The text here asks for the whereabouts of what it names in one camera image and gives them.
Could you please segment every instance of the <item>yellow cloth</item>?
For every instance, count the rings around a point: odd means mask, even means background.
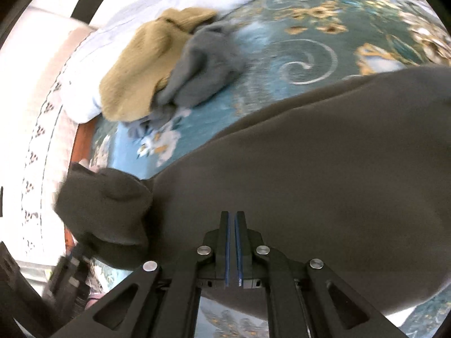
[[[131,122],[147,116],[154,93],[166,86],[191,32],[216,13],[200,7],[167,9],[140,26],[100,82],[104,117]]]

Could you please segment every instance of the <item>pile of clothes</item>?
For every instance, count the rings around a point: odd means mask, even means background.
[[[167,123],[177,107],[209,99],[243,72],[231,26],[213,23],[217,11],[165,10],[137,29],[99,86],[103,116],[141,138]]]

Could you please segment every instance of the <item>white blanket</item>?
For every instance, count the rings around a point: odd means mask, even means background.
[[[190,6],[216,9],[220,15],[252,0],[142,0],[120,12],[130,15],[92,33],[71,56],[60,78],[61,96],[67,115],[85,123],[101,113],[99,84],[142,24],[155,20],[164,10]]]

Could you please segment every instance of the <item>brown garment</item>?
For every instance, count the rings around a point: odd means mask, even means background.
[[[81,222],[81,188],[57,201],[69,227]],[[221,211],[242,210],[267,245],[297,261],[323,259],[389,314],[449,284],[450,195],[451,69],[340,81],[243,118],[157,174],[147,258],[174,261],[217,228]],[[252,299],[231,297],[221,301],[262,314]]]
[[[200,7],[171,8],[140,26],[100,82],[104,117],[131,122],[147,116],[154,93],[166,86],[191,32],[216,13]]]

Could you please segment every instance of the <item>dark brown fabric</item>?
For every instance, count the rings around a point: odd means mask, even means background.
[[[149,257],[176,259],[221,211],[242,210],[265,243],[323,259],[391,313],[450,281],[450,194],[451,69],[341,81],[238,121],[156,175]]]

